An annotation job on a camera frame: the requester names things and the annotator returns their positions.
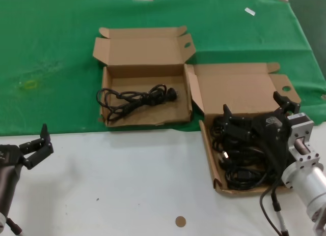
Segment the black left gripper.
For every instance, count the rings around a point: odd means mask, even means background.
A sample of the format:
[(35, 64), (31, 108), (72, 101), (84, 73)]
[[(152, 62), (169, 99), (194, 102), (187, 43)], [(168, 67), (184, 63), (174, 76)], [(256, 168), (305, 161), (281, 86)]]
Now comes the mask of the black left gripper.
[[(34, 152), (28, 158), (24, 158), (23, 152)], [(42, 125), (38, 139), (16, 145), (1, 144), (1, 170), (9, 167), (25, 166), (33, 169), (53, 153), (53, 146), (50, 142), (50, 134), (47, 124)]]

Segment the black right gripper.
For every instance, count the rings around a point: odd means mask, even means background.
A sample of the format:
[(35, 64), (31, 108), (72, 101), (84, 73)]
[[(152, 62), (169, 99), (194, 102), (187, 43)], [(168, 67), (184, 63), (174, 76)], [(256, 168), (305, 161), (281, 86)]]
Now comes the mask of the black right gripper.
[(286, 125), (286, 113), (297, 114), (301, 105), (287, 96), (273, 93), (278, 108), (273, 112), (251, 117), (234, 116), (226, 104), (223, 105), (224, 133), (242, 141), (250, 141), (253, 129), (257, 143), (266, 153), (275, 171), (284, 171), (288, 160), (287, 139), (289, 129)]

